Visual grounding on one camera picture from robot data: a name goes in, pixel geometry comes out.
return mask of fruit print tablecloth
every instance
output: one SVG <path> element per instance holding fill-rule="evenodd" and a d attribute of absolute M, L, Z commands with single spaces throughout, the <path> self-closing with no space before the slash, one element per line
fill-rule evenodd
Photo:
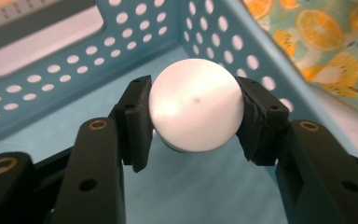
<path fill-rule="evenodd" d="M 309 83 L 358 109 L 358 0 L 241 0 Z"/>

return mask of plastic basket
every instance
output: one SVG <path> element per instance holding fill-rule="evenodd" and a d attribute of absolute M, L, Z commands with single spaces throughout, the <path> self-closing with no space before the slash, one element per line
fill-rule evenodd
<path fill-rule="evenodd" d="M 290 108 L 290 119 L 312 119 L 323 123 L 330 130 L 335 129 L 334 123 L 325 116 L 324 110 L 319 106 L 300 74 L 269 36 L 257 26 L 241 1 L 95 0 L 95 2 L 103 15 L 104 28 L 101 32 L 34 63 L 10 77 L 0 79 L 0 152 L 23 150 L 29 152 L 35 161 L 46 158 L 64 149 L 62 146 L 66 146 L 67 143 L 70 146 L 75 140 L 78 126 L 83 121 L 97 116 L 106 116 L 130 80 L 148 74 L 155 78 L 158 72 L 170 63 L 194 57 L 220 63 L 234 76 L 247 76 L 259 81 Z M 8 133 L 16 134 L 16 142 L 13 143 L 13 138 L 2 137 L 7 136 Z M 340 132 L 335 132 L 335 135 L 341 143 L 348 144 Z M 161 148 L 163 145 L 156 142 L 152 147 Z M 139 220 L 142 221 L 142 216 L 155 216 L 154 222 L 150 220 L 150 223 L 157 223 L 156 220 L 159 217 L 163 222 L 166 219 L 162 217 L 173 216 L 173 219 L 181 217 L 184 218 L 184 222 L 189 223 L 237 223 L 238 220 L 246 222 L 247 215 L 245 214 L 256 213 L 256 210 L 252 209 L 255 207 L 258 209 L 257 206 L 252 206 L 250 210 L 245 207 L 234 209 L 232 206 L 246 206 L 246 201 L 249 197 L 252 198 L 252 195 L 263 197 L 263 194 L 266 194 L 266 197 L 271 198 L 272 201 L 277 200 L 276 189 L 273 190 L 275 196 L 269 195 L 270 184 L 264 187 L 258 186 L 255 191 L 252 191 L 254 187 L 249 186 L 246 180 L 237 179 L 241 179 L 240 176 L 253 180 L 264 177 L 255 175 L 256 173 L 252 173 L 253 177 L 243 176 L 245 173 L 242 169 L 250 168 L 249 165 L 243 164 L 245 159 L 240 151 L 240 145 L 230 142 L 225 147 L 237 147 L 236 152 L 230 149 L 231 154 L 212 152 L 207 156 L 198 155 L 195 159 L 182 160 L 185 160 L 183 162 L 189 167 L 198 164 L 200 161 L 197 160 L 211 160 L 208 162 L 215 162 L 219 165 L 225 165 L 227 162 L 235 164 L 230 167 L 235 167 L 232 174 L 237 175 L 236 177 L 220 176 L 229 170 L 225 168 L 222 171 L 216 168 L 218 169 L 216 176 L 195 187 L 195 192 L 202 192 L 203 188 L 210 187 L 213 183 L 228 181 L 229 183 L 226 184 L 235 186 L 232 187 L 235 188 L 234 190 L 230 189 L 231 193 L 235 194 L 230 194 L 222 202 L 219 200 L 225 198 L 225 195 L 202 199 L 213 202 L 196 202 L 191 197 L 197 194 L 185 194 L 185 198 L 181 199 L 184 203 L 177 202 L 181 207 L 169 203 L 164 204 L 167 207 L 156 211 L 156 214 L 144 214 L 141 211 L 138 214 Z M 159 164 L 154 162 L 156 160 L 176 162 L 177 157 L 184 156 L 173 156 L 170 152 L 161 151 L 157 154 L 156 149 L 152 149 L 151 168 L 147 168 L 147 171 L 136 177 L 131 173 L 126 174 L 130 180 L 126 182 L 126 188 L 130 188 L 129 194 L 140 196 L 142 193 L 139 190 L 144 190 L 138 189 L 137 191 L 137 188 L 129 186 L 145 184 L 152 188 L 156 185 L 156 181 L 173 181 L 171 177 L 168 177 L 172 174 L 159 170 L 162 165 L 170 165 L 161 164 L 164 163 L 162 161 Z M 203 171 L 215 172 L 214 168 L 208 167 L 205 166 Z M 168 180 L 158 180 L 156 177 L 152 180 L 147 179 L 153 172 L 160 174 L 161 178 L 167 177 Z M 172 192 L 169 192 L 170 188 L 180 190 L 186 183 L 198 181 L 204 177 L 194 175 L 188 168 L 175 180 L 183 181 L 183 183 L 164 185 L 166 191 L 163 190 L 159 197 L 170 198 L 172 197 L 170 196 Z M 221 183 L 217 183 L 216 186 L 216 190 L 219 188 L 226 190 L 227 187 L 221 186 Z M 235 196 L 245 192 L 246 188 L 251 191 L 246 195 Z M 149 194 L 148 196 L 152 198 L 156 195 Z M 150 208 L 154 208 L 153 206 L 140 207 L 141 205 L 148 206 L 145 202 L 154 200 L 149 198 L 141 202 L 143 198 L 130 196 L 131 202 L 140 204 L 131 207 L 132 212 L 139 212 L 143 209 L 150 212 Z M 184 206 L 186 199 L 190 200 L 189 207 Z M 258 202 L 260 205 L 258 207 L 281 204 L 281 202 L 267 201 Z M 210 203 L 222 203 L 225 207 L 219 211 L 227 213 L 223 216 L 219 212 L 205 215 L 205 219 L 201 221 L 197 220 L 199 217 L 196 215 L 179 216 L 174 212 L 176 209 L 184 209 L 183 214 L 185 214 L 186 211 L 191 213 L 199 209 L 201 213 L 209 214 L 211 210 L 208 207 L 219 209 L 220 205 L 210 205 Z M 231 208 L 238 211 L 235 213 L 237 216 L 232 215 L 231 212 L 234 210 L 229 212 Z M 273 211 L 272 215 L 259 214 L 257 216 L 261 218 L 259 220 L 264 221 L 284 220 L 282 207 Z M 208 219 L 207 216 L 210 218 L 218 216 L 222 219 Z"/>

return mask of white cylindrical object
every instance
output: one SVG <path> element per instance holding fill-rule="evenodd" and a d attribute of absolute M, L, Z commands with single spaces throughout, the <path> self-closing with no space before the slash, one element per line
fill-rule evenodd
<path fill-rule="evenodd" d="M 239 129 L 241 88 L 222 66 L 187 59 L 164 69 L 149 98 L 152 122 L 163 141 L 184 152 L 221 147 Z"/>

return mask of blue basket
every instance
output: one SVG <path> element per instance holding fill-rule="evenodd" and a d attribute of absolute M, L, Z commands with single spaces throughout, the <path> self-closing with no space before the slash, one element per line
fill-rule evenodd
<path fill-rule="evenodd" d="M 26 151 L 40 161 L 71 146 L 80 124 L 107 116 L 129 81 L 156 78 L 184 58 L 205 58 L 259 81 L 290 108 L 290 119 L 321 122 L 355 151 L 241 1 L 95 2 L 101 32 L 0 79 L 0 152 Z M 191 158 L 156 139 L 146 170 L 126 170 L 129 223 L 285 222 L 273 181 L 247 164 L 235 139 L 228 149 Z"/>

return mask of white surface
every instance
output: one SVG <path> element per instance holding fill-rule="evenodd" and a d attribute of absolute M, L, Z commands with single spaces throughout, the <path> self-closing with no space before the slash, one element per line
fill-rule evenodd
<path fill-rule="evenodd" d="M 94 6 L 4 46 L 0 48 L 0 77 L 92 35 L 102 27 L 103 18 Z"/>
<path fill-rule="evenodd" d="M 243 117 L 241 88 L 222 66 L 187 59 L 164 69 L 152 86 L 150 116 L 165 142 L 186 152 L 225 144 Z"/>
<path fill-rule="evenodd" d="M 358 150 L 358 111 L 342 104 L 339 100 L 324 91 L 317 90 L 316 88 L 312 89 L 338 128 L 348 136 L 349 140 Z"/>

